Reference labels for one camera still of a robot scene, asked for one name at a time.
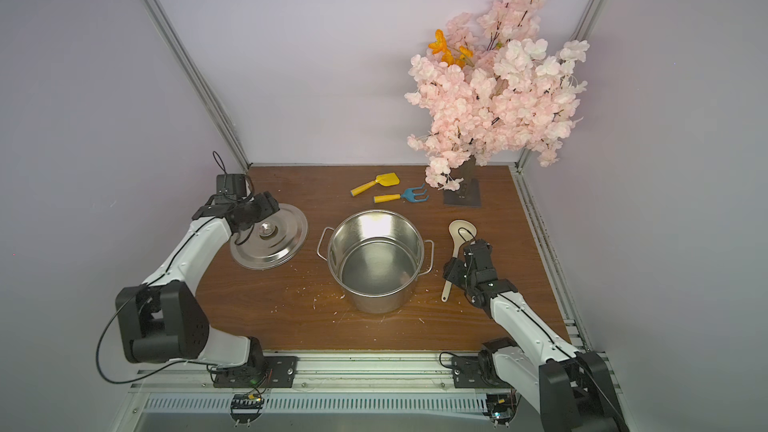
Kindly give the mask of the stainless steel pot lid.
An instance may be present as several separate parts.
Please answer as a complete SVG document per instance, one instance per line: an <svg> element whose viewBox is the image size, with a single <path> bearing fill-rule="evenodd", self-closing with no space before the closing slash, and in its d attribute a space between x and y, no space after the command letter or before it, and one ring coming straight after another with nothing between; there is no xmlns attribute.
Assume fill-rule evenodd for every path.
<svg viewBox="0 0 768 432"><path fill-rule="evenodd" d="M305 214L293 205L282 204L277 213L253 226L243 238L233 236L230 252L234 260L247 269L273 269L299 252L308 230Z"/></svg>

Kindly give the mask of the beige plastic ladle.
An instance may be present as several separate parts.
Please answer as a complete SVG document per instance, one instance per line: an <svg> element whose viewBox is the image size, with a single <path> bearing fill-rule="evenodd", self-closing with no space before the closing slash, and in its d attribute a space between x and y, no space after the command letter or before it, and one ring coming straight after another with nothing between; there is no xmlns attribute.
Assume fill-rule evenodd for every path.
<svg viewBox="0 0 768 432"><path fill-rule="evenodd" d="M448 230L453 241L452 257L457 258L461 246L475 238L477 228L469 221L457 219L449 224ZM451 289L452 283L446 280L441 294L442 302L448 301Z"/></svg>

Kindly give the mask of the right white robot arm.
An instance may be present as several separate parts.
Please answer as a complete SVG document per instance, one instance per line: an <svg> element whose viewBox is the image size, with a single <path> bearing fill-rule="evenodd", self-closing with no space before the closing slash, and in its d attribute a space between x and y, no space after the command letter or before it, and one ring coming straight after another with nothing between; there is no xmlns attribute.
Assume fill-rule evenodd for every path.
<svg viewBox="0 0 768 432"><path fill-rule="evenodd" d="M498 276L487 241L465 242L462 254L445 264L444 278L507 333L484 346L480 368L518 392L545 431L627 431L605 360L560 337Z"/></svg>

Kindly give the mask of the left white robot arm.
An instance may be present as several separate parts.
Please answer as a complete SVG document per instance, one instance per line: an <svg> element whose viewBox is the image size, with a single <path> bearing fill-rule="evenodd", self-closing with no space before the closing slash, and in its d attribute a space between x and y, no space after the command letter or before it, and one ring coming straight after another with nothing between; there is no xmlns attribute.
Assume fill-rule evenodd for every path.
<svg viewBox="0 0 768 432"><path fill-rule="evenodd" d="M184 238L140 285L116 297L116 318L130 363L193 362L217 370L262 375L266 361L259 341L213 328L196 299L210 263L233 234L279 211L268 192L225 199L214 195L193 215Z"/></svg>

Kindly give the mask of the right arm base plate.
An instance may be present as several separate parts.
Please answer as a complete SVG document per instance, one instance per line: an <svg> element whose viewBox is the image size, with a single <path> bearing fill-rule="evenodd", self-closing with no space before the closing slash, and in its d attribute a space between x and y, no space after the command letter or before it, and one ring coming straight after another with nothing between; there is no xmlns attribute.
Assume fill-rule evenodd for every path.
<svg viewBox="0 0 768 432"><path fill-rule="evenodd" d="M489 380L483 375L479 359L476 356L450 355L447 365L452 371L453 384L456 389L499 388L497 381Z"/></svg>

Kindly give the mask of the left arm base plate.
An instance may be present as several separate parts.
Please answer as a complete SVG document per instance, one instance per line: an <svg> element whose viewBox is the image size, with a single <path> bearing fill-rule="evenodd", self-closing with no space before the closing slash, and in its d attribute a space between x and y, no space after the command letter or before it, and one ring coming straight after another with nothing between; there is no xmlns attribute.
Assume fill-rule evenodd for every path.
<svg viewBox="0 0 768 432"><path fill-rule="evenodd" d="M293 386L299 358L268 355L232 368L212 368L210 378L215 388L289 389Z"/></svg>

